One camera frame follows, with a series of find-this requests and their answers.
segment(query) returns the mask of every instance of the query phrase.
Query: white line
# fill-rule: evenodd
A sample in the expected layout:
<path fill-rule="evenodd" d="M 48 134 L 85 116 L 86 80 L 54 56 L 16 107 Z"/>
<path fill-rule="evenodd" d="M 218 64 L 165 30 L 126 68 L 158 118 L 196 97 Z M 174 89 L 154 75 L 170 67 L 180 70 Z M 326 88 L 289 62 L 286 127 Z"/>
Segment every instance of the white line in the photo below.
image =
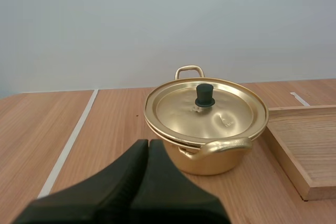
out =
<path fill-rule="evenodd" d="M 98 89 L 95 89 L 92 93 L 92 96 L 91 96 L 88 104 L 86 105 L 86 108 L 83 111 L 82 116 L 78 120 L 72 134 L 69 137 L 68 142 L 66 143 L 66 145 L 63 148 L 63 151 L 59 155 L 53 169 L 51 170 L 51 172 L 49 174 L 49 177 L 47 178 L 46 182 L 44 183 L 43 188 L 42 188 L 40 194 L 37 196 L 37 198 L 47 196 L 50 193 L 50 191 L 51 191 L 51 189 L 52 189 L 52 187 L 53 187 L 53 185 L 56 181 L 56 178 L 57 178 L 59 172 L 61 171 L 62 166 L 63 166 L 65 160 L 67 159 L 67 157 L 68 157 L 68 155 L 71 151 L 71 148 L 72 148 L 73 144 L 75 143 L 75 140 L 76 140 L 76 138 L 77 138 L 77 136 L 78 136 L 85 120 L 86 120 L 86 117 L 88 116 L 88 114 L 91 110 L 91 107 L 93 105 L 93 102 L 95 101 L 97 93 L 98 93 Z"/>
<path fill-rule="evenodd" d="M 303 106 L 310 106 L 308 102 L 306 102 L 304 99 L 302 99 L 298 94 L 295 92 L 290 92 L 290 94 L 294 95 L 295 99 L 298 100 L 303 104 Z"/>

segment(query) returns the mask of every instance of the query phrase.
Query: pot lid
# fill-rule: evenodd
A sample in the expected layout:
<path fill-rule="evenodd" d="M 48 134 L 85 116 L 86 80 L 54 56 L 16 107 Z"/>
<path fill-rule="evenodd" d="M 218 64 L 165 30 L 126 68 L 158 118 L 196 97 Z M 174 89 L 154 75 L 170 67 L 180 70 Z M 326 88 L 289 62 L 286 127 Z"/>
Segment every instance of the pot lid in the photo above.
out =
<path fill-rule="evenodd" d="M 179 79 L 181 71 L 191 69 L 200 77 Z M 195 146 L 237 137 L 253 140 L 268 122 L 261 98 L 236 83 L 204 77 L 198 66 L 179 68 L 175 81 L 154 89 L 144 115 L 161 135 Z"/>

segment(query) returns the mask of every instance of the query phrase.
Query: wooden surface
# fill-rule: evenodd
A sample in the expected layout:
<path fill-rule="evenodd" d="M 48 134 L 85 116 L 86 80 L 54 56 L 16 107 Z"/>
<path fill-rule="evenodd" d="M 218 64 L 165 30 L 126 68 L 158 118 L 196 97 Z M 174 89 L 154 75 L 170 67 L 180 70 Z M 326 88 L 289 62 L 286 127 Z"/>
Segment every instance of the wooden surface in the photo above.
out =
<path fill-rule="evenodd" d="M 261 96 L 269 107 L 301 106 L 302 104 L 290 92 L 297 93 L 311 105 L 336 104 L 336 80 L 249 83 L 245 86 Z M 142 111 L 143 102 L 150 91 L 151 89 L 99 91 L 54 184 L 53 192 L 78 183 L 100 171 L 117 159 L 137 139 L 155 138 L 146 126 Z M 20 110 L 11 104 L 12 99 L 19 100 L 10 97 L 7 100 L 8 106 L 2 106 L 0 102 L 0 115 L 3 110 L 9 112 Z M 34 134 L 38 134 L 39 131 L 38 128 L 32 130 Z M 49 153 L 49 156 L 55 155 L 55 161 L 57 153 L 59 151 Z M 16 159 L 20 166 L 20 157 Z M 39 184 L 41 188 L 44 183 L 42 181 L 45 181 L 48 169 L 52 166 L 45 169 L 45 175 L 39 172 L 41 175 L 34 176 L 32 180 L 27 182 L 21 180 L 21 185 Z M 2 181 L 5 177 L 1 173 L 0 176 Z M 186 176 L 200 187 L 217 195 L 233 223 L 335 223 L 336 220 L 336 200 L 302 201 L 262 137 L 254 142 L 253 150 L 244 158 L 242 164 L 230 172 L 208 177 L 188 174 Z M 27 203 L 27 197 L 19 195 L 20 189 L 7 186 L 7 190 L 10 190 L 9 196 L 23 201 L 21 206 Z M 2 200 L 0 208 L 4 205 L 6 202 Z M 18 212 L 14 205 L 7 207 L 6 211 L 0 212 L 1 223 L 8 223 L 12 219 L 13 215 L 9 217 L 7 213 L 11 209 Z"/>
<path fill-rule="evenodd" d="M 91 93 L 0 100 L 0 223 L 9 223 L 38 196 Z"/>
<path fill-rule="evenodd" d="M 304 200 L 336 198 L 336 106 L 270 111 L 265 137 Z"/>

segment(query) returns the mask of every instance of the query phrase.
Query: black knob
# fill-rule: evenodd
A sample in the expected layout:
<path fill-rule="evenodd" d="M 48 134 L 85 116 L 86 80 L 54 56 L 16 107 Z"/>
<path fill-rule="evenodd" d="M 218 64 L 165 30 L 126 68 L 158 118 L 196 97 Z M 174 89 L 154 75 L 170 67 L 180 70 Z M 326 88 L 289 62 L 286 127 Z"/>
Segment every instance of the black knob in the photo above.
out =
<path fill-rule="evenodd" d="M 212 98 L 214 86 L 211 84 L 203 83 L 196 87 L 197 99 L 196 105 L 199 107 L 210 107 L 215 104 L 215 100 Z"/>

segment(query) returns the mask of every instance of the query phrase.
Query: gold pot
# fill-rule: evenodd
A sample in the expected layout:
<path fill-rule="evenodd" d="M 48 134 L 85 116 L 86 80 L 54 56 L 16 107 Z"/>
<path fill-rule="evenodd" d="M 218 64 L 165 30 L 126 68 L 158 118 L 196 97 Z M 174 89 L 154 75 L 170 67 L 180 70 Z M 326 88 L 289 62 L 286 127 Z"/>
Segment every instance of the gold pot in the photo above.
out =
<path fill-rule="evenodd" d="M 185 70 L 196 70 L 200 77 L 180 79 Z M 251 150 L 267 125 L 268 109 L 245 87 L 185 66 L 174 81 L 148 95 L 144 116 L 180 170 L 214 175 L 235 167 Z"/>

